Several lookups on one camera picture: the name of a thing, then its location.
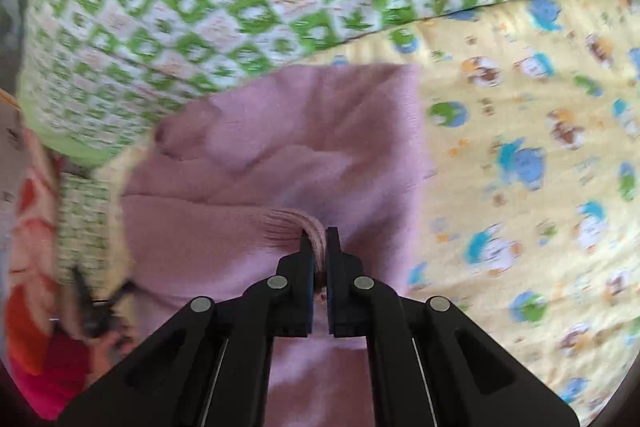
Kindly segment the purple knit sweater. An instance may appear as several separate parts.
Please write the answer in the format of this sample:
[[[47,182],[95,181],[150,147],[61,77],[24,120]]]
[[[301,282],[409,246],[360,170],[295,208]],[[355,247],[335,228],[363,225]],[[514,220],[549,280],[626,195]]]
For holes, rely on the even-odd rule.
[[[428,167],[413,64],[296,65],[189,103],[156,127],[122,193],[139,331],[224,301],[326,230],[405,291]]]

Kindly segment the magenta fabric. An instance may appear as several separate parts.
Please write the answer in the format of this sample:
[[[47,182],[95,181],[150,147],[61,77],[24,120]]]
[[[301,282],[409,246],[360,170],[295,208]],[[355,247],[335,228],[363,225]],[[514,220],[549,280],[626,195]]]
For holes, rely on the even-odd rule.
[[[18,390],[41,418],[53,421],[87,388],[92,369],[91,350],[82,341],[56,332],[43,351],[41,362],[36,371],[9,355]]]

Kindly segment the red white patterned blanket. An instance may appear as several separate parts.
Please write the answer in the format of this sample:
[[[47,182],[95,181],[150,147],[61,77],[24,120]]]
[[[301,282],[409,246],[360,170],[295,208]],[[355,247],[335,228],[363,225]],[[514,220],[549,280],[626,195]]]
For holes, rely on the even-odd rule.
[[[72,283],[61,283],[56,272],[61,176],[70,172],[63,158],[44,147],[34,132],[24,132],[23,144],[27,168],[17,197],[4,325],[8,355],[17,357],[28,369],[38,371],[43,351],[54,335],[54,323],[60,321],[74,338],[80,335],[80,323]],[[105,183],[110,191],[108,268],[105,288],[97,293],[93,291],[98,299],[107,298],[130,277],[131,259],[122,222],[122,191],[143,151],[143,146],[128,147],[104,167],[81,176]]]

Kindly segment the green white checkered pillow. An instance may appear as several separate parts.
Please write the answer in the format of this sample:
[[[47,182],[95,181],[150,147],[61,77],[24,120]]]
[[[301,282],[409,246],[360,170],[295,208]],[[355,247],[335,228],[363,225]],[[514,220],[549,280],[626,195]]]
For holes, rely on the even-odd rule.
[[[77,268],[92,291],[105,288],[108,268],[108,206],[110,191],[105,183],[70,173],[61,176],[58,205],[58,279],[73,282]]]

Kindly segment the yellow bear print quilt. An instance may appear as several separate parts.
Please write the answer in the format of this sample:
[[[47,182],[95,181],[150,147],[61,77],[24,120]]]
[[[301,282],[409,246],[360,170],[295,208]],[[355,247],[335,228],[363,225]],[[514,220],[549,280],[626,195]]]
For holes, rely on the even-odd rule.
[[[614,424],[639,381],[638,1],[511,1],[309,62],[420,66],[411,296],[448,297],[582,425]]]

